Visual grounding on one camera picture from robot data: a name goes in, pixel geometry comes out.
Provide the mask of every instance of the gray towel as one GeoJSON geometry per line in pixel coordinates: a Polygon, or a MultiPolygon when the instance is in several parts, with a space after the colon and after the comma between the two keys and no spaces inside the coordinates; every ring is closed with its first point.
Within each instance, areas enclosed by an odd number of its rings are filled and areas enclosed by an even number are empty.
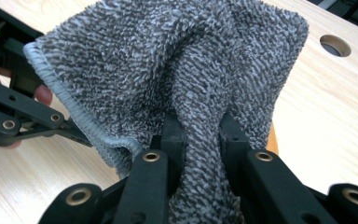
{"type": "Polygon", "coordinates": [[[24,51],[120,177],[174,110],[188,146],[170,222],[239,223],[219,122],[230,113],[252,147],[265,148],[307,35],[296,13],[256,0],[103,0],[24,51]]]}

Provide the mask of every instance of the light wood surface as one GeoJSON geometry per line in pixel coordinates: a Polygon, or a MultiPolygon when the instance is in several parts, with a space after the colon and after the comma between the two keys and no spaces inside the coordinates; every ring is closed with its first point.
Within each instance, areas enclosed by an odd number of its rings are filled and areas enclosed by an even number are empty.
{"type": "MultiPolygon", "coordinates": [[[[45,33],[95,0],[0,0],[0,8],[45,33]]],[[[358,185],[358,27],[305,0],[265,0],[297,11],[310,36],[274,112],[280,155],[300,180],[323,193],[335,183],[358,185]],[[323,35],[351,46],[345,58],[326,52],[323,35]]],[[[55,100],[53,107],[64,111],[55,100]]],[[[102,189],[117,182],[95,149],[59,136],[0,148],[0,223],[36,223],[52,200],[80,182],[102,189]]]]}

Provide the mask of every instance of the folded towel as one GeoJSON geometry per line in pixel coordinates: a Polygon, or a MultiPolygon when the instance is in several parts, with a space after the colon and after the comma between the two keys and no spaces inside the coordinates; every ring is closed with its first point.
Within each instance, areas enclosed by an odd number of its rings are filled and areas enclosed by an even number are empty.
{"type": "Polygon", "coordinates": [[[188,145],[170,222],[239,223],[220,120],[228,112],[253,148],[265,148],[307,35],[296,13],[257,0],[103,0],[24,52],[120,177],[174,110],[188,145]]]}

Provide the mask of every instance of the wood grain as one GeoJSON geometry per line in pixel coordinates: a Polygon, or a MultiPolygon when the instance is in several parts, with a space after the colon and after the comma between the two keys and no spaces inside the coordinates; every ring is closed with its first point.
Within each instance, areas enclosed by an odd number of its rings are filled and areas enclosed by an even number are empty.
{"type": "MultiPolygon", "coordinates": [[[[0,8],[46,33],[95,0],[0,0],[0,8]]],[[[358,27],[305,0],[265,0],[297,11],[310,36],[274,112],[280,155],[300,180],[326,193],[334,183],[358,185],[358,27]],[[351,46],[340,58],[326,52],[323,35],[351,46]]],[[[54,100],[53,107],[64,111],[54,100]]],[[[86,182],[107,188],[117,181],[94,148],[59,136],[0,148],[0,223],[36,223],[56,195],[86,182]]]]}

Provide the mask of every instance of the wooden table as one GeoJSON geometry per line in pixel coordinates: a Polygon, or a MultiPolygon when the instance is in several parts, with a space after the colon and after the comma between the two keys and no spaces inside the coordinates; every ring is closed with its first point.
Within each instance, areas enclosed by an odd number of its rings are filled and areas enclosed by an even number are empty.
{"type": "MultiPolygon", "coordinates": [[[[280,155],[300,180],[323,193],[335,183],[358,185],[358,27],[305,0],[265,0],[297,11],[310,36],[276,104],[280,155]],[[326,52],[335,35],[351,55],[326,52]]],[[[95,0],[0,0],[0,8],[45,33],[95,0]]],[[[55,99],[53,107],[64,111],[55,99]]],[[[93,148],[59,136],[0,148],[0,223],[36,223],[63,189],[80,182],[105,189],[117,182],[93,148]]]]}

